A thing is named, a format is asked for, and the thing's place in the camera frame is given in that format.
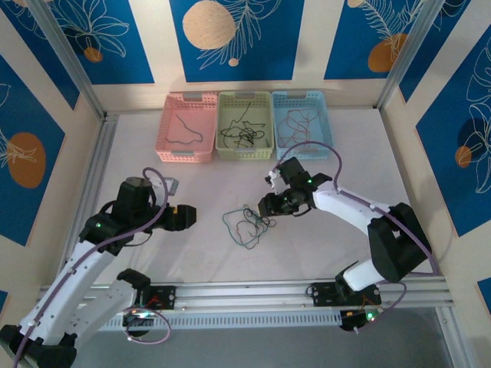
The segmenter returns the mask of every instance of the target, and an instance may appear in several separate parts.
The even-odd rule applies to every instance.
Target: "orange circle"
[[[86,48],[84,56],[92,63],[100,63],[102,61],[102,53],[96,48]]]
[[[357,8],[358,6],[363,5],[364,2],[365,2],[365,0],[348,0],[347,1],[348,6],[350,8]]]
[[[32,133],[17,133],[10,139],[7,152],[14,155],[8,160],[8,171],[17,184],[27,189],[41,184],[46,170],[46,152],[39,138]],[[29,159],[22,158],[19,153],[24,153]]]
[[[383,40],[375,46],[368,57],[368,67],[375,73],[385,73],[392,69],[394,62],[401,48],[406,42],[407,34],[395,34],[387,40]],[[393,55],[392,45],[395,45],[395,56]]]
[[[455,161],[457,162],[457,165],[465,169],[469,164],[470,161],[473,159],[473,154],[470,152],[470,148],[466,146],[461,146],[459,149],[455,152]]]
[[[225,6],[212,0],[202,0],[184,15],[183,30],[195,48],[214,50],[222,48],[234,38],[236,23]]]
[[[231,67],[236,67],[237,65],[239,65],[239,59],[236,59],[236,58],[234,58],[234,57],[233,57],[233,58],[231,58],[231,59],[229,60],[229,65],[230,65]]]

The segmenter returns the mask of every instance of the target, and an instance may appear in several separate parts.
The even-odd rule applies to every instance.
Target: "metal frame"
[[[436,308],[436,311],[453,365],[459,368],[477,366],[474,351],[460,328],[455,308],[442,307]]]
[[[87,168],[87,174],[85,175],[74,221],[58,264],[57,274],[61,272],[64,264],[70,258],[74,246],[78,242],[78,235],[85,225],[85,221],[95,213],[95,206],[101,190],[102,181],[104,180],[104,173],[106,172],[107,160],[109,159],[110,149],[113,145],[118,119],[119,115],[109,114],[99,130],[91,161]]]
[[[78,60],[75,51],[68,43],[56,19],[54,19],[48,4],[43,0],[25,0],[25,2],[75,86],[85,96],[95,115],[102,121],[105,115],[102,104],[97,98],[91,81]]]
[[[421,44],[423,44],[424,38],[431,29],[431,26],[445,1],[446,0],[427,1],[421,8],[421,12],[417,16],[417,19],[407,36],[406,42],[400,50],[400,53],[394,62],[394,66],[387,76],[384,88],[377,101],[377,109],[382,110],[392,97],[394,91],[399,87],[399,83],[402,81],[407,69],[409,69],[409,66],[413,62],[416,53],[420,49]]]
[[[359,306],[314,307],[306,294],[313,282],[334,280],[302,281],[254,281],[254,282],[206,282],[206,283],[158,283],[176,286],[176,299],[171,314],[178,313],[248,313],[248,312],[292,312],[292,311],[344,311]],[[450,290],[443,276],[406,278],[407,294],[397,307],[453,307]],[[109,284],[91,287],[80,307],[104,295]],[[42,297],[48,286],[41,288]],[[402,287],[397,284],[380,286],[382,307],[389,307],[399,298]]]
[[[65,258],[72,252],[85,219],[95,211],[118,119],[119,115],[110,114],[101,127],[60,269]],[[312,299],[305,293],[312,282],[323,281],[333,280],[184,282],[162,285],[177,286],[174,310],[166,312],[173,329],[335,326],[339,324],[339,311],[350,308],[314,307]],[[456,322],[453,299],[445,278],[417,277],[406,278],[404,281],[407,284],[407,294],[397,307],[434,307],[455,366],[476,366],[473,363],[473,352]],[[108,288],[109,285],[105,284],[93,285],[80,307],[97,295],[107,292]],[[48,287],[41,288],[40,297],[47,289]],[[382,306],[390,306],[399,298],[400,293],[400,285],[382,284]],[[121,331],[121,321],[121,314],[118,314],[102,330]],[[142,328],[163,329],[165,325],[155,320],[154,326]]]

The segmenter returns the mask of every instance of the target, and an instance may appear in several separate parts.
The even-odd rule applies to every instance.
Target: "wire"
[[[316,119],[319,119],[319,110],[317,108],[309,107],[305,109],[289,110],[286,118],[278,124],[278,147],[286,148],[292,140],[294,143],[310,140],[310,123]],[[282,132],[285,131],[285,128],[282,129],[284,126],[287,126],[287,131],[291,130],[286,136],[282,135]]]
[[[165,343],[169,339],[169,337],[170,337],[170,331],[172,330],[172,328],[170,327],[169,320],[167,320],[167,318],[165,318],[163,316],[163,314],[161,314],[160,312],[157,312],[156,310],[154,311],[154,310],[148,309],[146,307],[129,307],[129,308],[126,308],[125,310],[123,310],[123,312],[124,313],[131,313],[131,314],[133,314],[135,312],[147,312],[147,313],[150,313],[150,314],[155,314],[158,317],[162,318],[162,320],[167,325],[167,333],[166,333],[166,336],[162,337],[159,340],[155,340],[155,341],[143,341],[143,340],[137,339],[136,337],[131,336],[131,334],[130,334],[130,324],[128,324],[126,326],[126,328],[124,329],[124,333],[126,334],[127,339],[129,341],[133,341],[134,343],[139,343],[141,345],[158,345],[159,343]]]
[[[301,142],[301,143],[296,143],[293,146],[289,147],[285,151],[285,153],[283,153],[283,156],[276,163],[276,165],[275,165],[275,167],[273,168],[272,171],[276,171],[277,170],[278,166],[281,165],[281,163],[285,160],[285,157],[294,148],[296,148],[298,146],[303,146],[303,145],[306,145],[306,144],[318,144],[320,146],[326,147],[331,152],[333,152],[333,154],[335,154],[336,157],[338,158],[339,166],[338,166],[338,171],[334,175],[333,184],[334,184],[334,188],[336,189],[336,191],[338,191],[339,194],[342,194],[343,196],[348,197],[349,199],[352,199],[355,202],[358,202],[358,203],[360,203],[360,204],[368,207],[369,209],[372,209],[373,211],[381,214],[382,216],[385,216],[387,219],[389,219],[390,221],[392,221],[400,230],[402,230],[407,236],[409,236],[411,238],[411,240],[421,249],[421,251],[426,255],[426,257],[428,258],[428,260],[430,262],[432,272],[430,272],[430,273],[427,273],[427,272],[424,272],[424,273],[423,272],[418,272],[417,274],[420,274],[420,275],[432,275],[432,276],[440,275],[440,269],[438,268],[437,260],[435,259],[435,257],[433,256],[433,254],[430,253],[430,251],[427,249],[427,247],[424,246],[423,242],[420,239],[418,239],[417,236],[407,226],[405,226],[402,222],[400,222],[399,220],[397,220],[390,213],[385,212],[383,209],[380,209],[377,206],[372,206],[371,203],[365,201],[364,199],[362,199],[362,198],[360,198],[360,197],[358,197],[358,196],[356,196],[354,194],[345,192],[344,190],[342,190],[342,189],[339,188],[338,179],[339,179],[339,175],[341,174],[341,171],[343,169],[343,160],[342,160],[341,155],[339,154],[339,152],[336,149],[334,149],[334,147],[329,146],[326,143],[317,142],[317,141],[305,141],[305,142]],[[389,282],[388,281],[382,281],[380,284],[389,284]],[[399,298],[394,303],[392,303],[387,309],[385,309],[384,312],[381,313],[376,320],[379,320],[380,317],[384,313],[386,313],[388,311],[392,311],[403,300],[404,296],[406,295],[406,293],[407,293],[407,285],[404,282],[397,282],[396,284],[402,285],[402,287],[404,288],[402,294],[399,296]]]
[[[125,244],[123,245],[125,248],[126,247],[139,247],[143,244],[145,244],[146,242],[148,242],[150,240],[150,238],[152,237],[153,233],[151,232],[149,235],[148,235],[148,238],[146,238],[145,240],[143,240],[141,243],[138,243],[138,244]]]
[[[302,213],[298,213],[297,215],[292,215],[293,217],[301,217],[303,215],[307,215],[310,211],[312,210],[312,207],[308,207],[305,211]]]
[[[374,307],[380,307],[379,304],[375,304],[373,301],[371,301],[370,299],[368,299],[368,297],[364,294],[363,295],[363,302],[368,302],[369,304],[373,305]]]
[[[109,208],[111,208],[111,207],[113,206],[113,204],[114,204],[114,203],[116,203],[116,201],[110,201],[110,202],[106,203],[105,205],[103,205],[103,206],[101,207],[101,210],[99,211],[99,213],[106,213],[106,212],[107,212],[107,210],[108,210]]]
[[[70,276],[72,276],[75,273],[75,271],[80,267],[80,265],[82,263],[84,263],[87,260],[87,258],[89,258],[93,253],[95,253],[99,249],[101,249],[101,248],[105,247],[106,245],[109,245],[113,242],[117,242],[117,241],[123,240],[129,236],[135,235],[138,232],[142,232],[143,230],[152,226],[162,216],[163,210],[166,208],[165,204],[167,203],[167,199],[169,198],[169,190],[167,188],[167,183],[166,183],[166,180],[164,179],[164,177],[162,176],[162,174],[160,172],[158,172],[157,170],[155,170],[154,168],[151,168],[151,167],[146,167],[145,169],[143,169],[143,177],[145,179],[149,179],[149,177],[147,176],[148,171],[155,173],[159,177],[160,181],[163,184],[163,190],[164,190],[163,203],[164,203],[164,205],[162,205],[159,212],[155,215],[155,217],[153,217],[151,220],[149,220],[149,222],[147,222],[144,225],[141,225],[139,228],[135,228],[134,230],[131,230],[130,232],[115,236],[113,238],[106,239],[106,240],[102,241],[101,243],[99,243],[98,245],[95,245],[93,248],[91,248],[89,251],[87,251],[85,254],[83,254],[73,264],[73,266],[71,267],[71,272],[70,272],[70,270],[67,270],[67,273],[54,286],[51,294],[48,295],[44,304],[39,308],[38,313],[35,315],[32,323],[30,324],[28,330],[26,331],[24,337],[22,338],[22,341],[21,341],[21,343],[17,349],[17,353],[15,354],[15,359],[14,359],[14,363],[12,365],[12,368],[17,368],[19,362],[21,361],[21,357],[22,357],[22,353],[24,352],[25,345],[27,344],[29,337],[32,335],[32,333],[34,332],[36,327],[39,325],[39,320],[42,318],[45,311],[51,305],[51,303],[53,302],[53,300],[56,297],[56,295],[58,294],[58,292],[60,292],[60,289],[63,287],[63,285],[65,285],[68,278],[70,278]]]
[[[198,142],[198,143],[201,143],[203,141],[203,135],[200,133],[200,132],[196,132],[195,130],[192,130],[191,128],[189,128],[186,123],[184,123],[184,120],[182,120],[179,115],[176,115],[177,116],[177,119],[181,120],[181,123],[183,123],[184,127],[186,128],[186,130],[190,131],[191,133],[195,133],[195,134],[198,134],[199,135],[199,140],[192,140],[191,142],[181,142],[180,140],[168,140],[166,138],[166,141],[169,142],[169,143],[180,143],[180,144],[191,144],[192,142]]]
[[[386,281],[382,281],[381,283],[382,284],[389,284],[389,282],[386,282]],[[380,313],[378,315],[378,317],[376,317],[374,320],[371,320],[370,322],[368,322],[364,326],[359,327],[356,330],[353,330],[352,332],[355,332],[357,334],[358,331],[366,330],[368,328],[368,326],[374,324],[375,322],[378,322],[386,312],[393,310],[404,299],[404,297],[406,296],[406,293],[407,293],[407,285],[404,282],[397,282],[396,284],[399,284],[399,285],[401,285],[403,287],[403,291],[400,294],[399,298],[394,303],[392,303],[389,307],[387,307],[387,308],[381,308],[381,306],[379,306],[377,304],[373,304],[375,307],[381,308],[383,310],[383,312]],[[366,312],[365,311],[362,311],[362,310],[363,310],[363,306],[362,306],[362,308],[360,308],[360,310],[358,312],[355,312],[355,313],[353,313],[353,314],[351,314],[349,316],[348,315],[347,316],[344,316],[344,317],[341,316],[341,319],[345,319],[345,318],[349,318],[349,317],[354,317],[354,316],[359,316],[359,315],[362,315],[362,314],[366,314]]]
[[[238,140],[232,141],[233,143],[237,144],[237,148],[239,148],[240,146],[245,148],[252,148],[254,146],[255,140],[260,140],[265,136],[264,130],[254,130],[251,127],[264,128],[266,124],[250,123],[248,120],[242,120],[244,116],[247,114],[247,111],[249,111],[250,107],[251,107],[251,103],[249,102],[244,113],[238,120],[231,120],[228,128],[220,130],[220,134],[223,136],[222,141],[225,148],[229,148],[229,146],[225,141],[225,138],[239,138]],[[241,128],[238,125],[232,126],[233,124],[240,124],[240,123],[242,123],[242,125],[244,126],[243,128]]]
[[[147,304],[145,304],[145,308],[148,308],[152,303],[160,303],[160,304],[163,304],[159,297],[157,297],[156,295],[152,296],[152,298],[148,301]]]
[[[313,285],[307,286],[307,288],[305,289],[305,295],[307,295],[308,297],[314,297],[314,291],[313,290],[310,293],[308,292],[308,289],[313,289],[313,288],[314,288]]]
[[[239,240],[236,239],[236,237],[232,233],[232,229],[230,228],[229,224],[226,221],[226,216],[237,212],[242,212],[244,216],[244,219],[237,222],[236,224],[236,234],[239,237]],[[276,220],[259,215],[256,211],[250,209],[247,205],[244,205],[242,209],[235,209],[233,211],[224,213],[222,216],[222,221],[227,227],[227,230],[229,230],[229,234],[232,240],[237,245],[240,245],[241,247],[244,247],[249,251],[259,243],[259,239],[261,238],[261,235],[266,233],[269,228],[274,228],[276,226]],[[240,231],[239,231],[239,225],[243,223],[252,225],[254,229],[254,232],[249,231],[249,235],[251,236],[251,239],[246,242],[242,240],[242,236],[240,235]],[[248,247],[248,245],[253,242],[255,243],[252,246]]]

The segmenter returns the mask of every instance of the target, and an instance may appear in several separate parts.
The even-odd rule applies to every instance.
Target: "blue basket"
[[[333,145],[328,108],[321,91],[278,91],[272,93],[272,99],[278,159],[289,147],[306,140]],[[285,158],[326,159],[330,153],[329,149],[312,144],[293,149]]]

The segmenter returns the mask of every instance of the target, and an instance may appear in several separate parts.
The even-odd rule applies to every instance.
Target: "green basket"
[[[215,147],[221,159],[269,159],[275,148],[271,94],[220,93]]]

